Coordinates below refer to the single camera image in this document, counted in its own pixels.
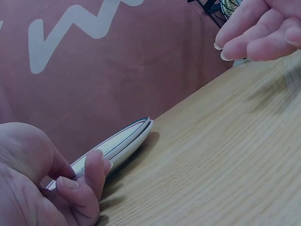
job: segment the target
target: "fingertip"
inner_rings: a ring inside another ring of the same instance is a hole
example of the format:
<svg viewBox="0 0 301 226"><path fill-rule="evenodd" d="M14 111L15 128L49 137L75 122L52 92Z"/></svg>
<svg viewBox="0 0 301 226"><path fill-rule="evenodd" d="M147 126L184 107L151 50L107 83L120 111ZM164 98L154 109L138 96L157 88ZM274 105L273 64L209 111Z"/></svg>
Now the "fingertip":
<svg viewBox="0 0 301 226"><path fill-rule="evenodd" d="M290 27L285 32L285 40L292 46L301 48L301 28Z"/></svg>
<svg viewBox="0 0 301 226"><path fill-rule="evenodd" d="M222 47L219 47L216 42L213 44L213 47L216 49L216 50L222 50Z"/></svg>

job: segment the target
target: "finger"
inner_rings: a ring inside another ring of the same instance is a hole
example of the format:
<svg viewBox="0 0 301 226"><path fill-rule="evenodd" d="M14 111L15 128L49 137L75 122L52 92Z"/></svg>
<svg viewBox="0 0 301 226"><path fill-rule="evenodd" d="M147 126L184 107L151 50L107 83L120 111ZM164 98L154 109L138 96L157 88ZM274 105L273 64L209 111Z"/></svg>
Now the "finger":
<svg viewBox="0 0 301 226"><path fill-rule="evenodd" d="M58 193L72 206L72 212L79 225L93 225L100 213L99 203L94 191L83 177L77 181L59 177L56 180Z"/></svg>
<svg viewBox="0 0 301 226"><path fill-rule="evenodd" d="M217 49L233 38L243 34L250 27L254 26L260 17L269 10L268 5L263 0L244 0L236 8L228 22L220 29L215 38Z"/></svg>
<svg viewBox="0 0 301 226"><path fill-rule="evenodd" d="M247 46L247 55L254 61L275 60L287 56L297 49L285 40L285 33L290 27L299 26L293 19L286 19L278 31L267 37L252 41Z"/></svg>
<svg viewBox="0 0 301 226"><path fill-rule="evenodd" d="M301 49L301 28L291 27L287 29L285 40L296 48Z"/></svg>
<svg viewBox="0 0 301 226"><path fill-rule="evenodd" d="M49 175L74 177L70 164L62 157L49 137L40 129L24 123L0 125L0 161L26 175L39 185Z"/></svg>
<svg viewBox="0 0 301 226"><path fill-rule="evenodd" d="M102 151L91 151L85 161L85 181L92 188L98 200L101 198L105 178L110 171L110 163Z"/></svg>
<svg viewBox="0 0 301 226"><path fill-rule="evenodd" d="M270 9L259 19L258 23L242 35L227 42L221 53L223 60L237 60L247 57L247 45L253 40L266 37L277 31L283 23L283 16Z"/></svg>

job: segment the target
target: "hand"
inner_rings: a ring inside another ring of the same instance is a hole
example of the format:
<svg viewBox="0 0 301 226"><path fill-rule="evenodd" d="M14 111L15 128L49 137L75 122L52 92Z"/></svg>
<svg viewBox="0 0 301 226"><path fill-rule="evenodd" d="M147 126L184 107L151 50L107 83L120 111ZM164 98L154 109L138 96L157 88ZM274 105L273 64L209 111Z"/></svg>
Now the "hand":
<svg viewBox="0 0 301 226"><path fill-rule="evenodd" d="M101 152L86 158L85 175L75 173L47 135L22 123L0 125L0 222L18 226L92 226L100 214L110 163ZM41 188L46 176L53 191Z"/></svg>
<svg viewBox="0 0 301 226"><path fill-rule="evenodd" d="M301 49L301 1L243 0L214 46L223 60L274 60Z"/></svg>

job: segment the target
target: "palm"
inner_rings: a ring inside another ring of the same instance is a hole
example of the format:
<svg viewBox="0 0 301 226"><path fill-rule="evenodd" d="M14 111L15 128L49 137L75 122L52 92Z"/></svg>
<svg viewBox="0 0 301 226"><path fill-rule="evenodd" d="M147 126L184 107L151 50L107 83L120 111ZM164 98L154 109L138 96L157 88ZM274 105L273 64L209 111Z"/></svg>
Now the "palm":
<svg viewBox="0 0 301 226"><path fill-rule="evenodd" d="M243 0L216 36L229 60L273 60L301 47L299 0Z"/></svg>

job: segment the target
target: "metal wire rack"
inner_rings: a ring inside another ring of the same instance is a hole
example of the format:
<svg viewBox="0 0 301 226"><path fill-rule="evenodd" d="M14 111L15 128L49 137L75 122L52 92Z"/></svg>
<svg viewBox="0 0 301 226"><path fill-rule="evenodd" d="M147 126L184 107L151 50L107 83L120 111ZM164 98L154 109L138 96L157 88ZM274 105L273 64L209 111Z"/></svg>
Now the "metal wire rack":
<svg viewBox="0 0 301 226"><path fill-rule="evenodd" d="M206 14L221 28L230 18L235 9L241 4L242 0L187 0L188 2L197 1Z"/></svg>

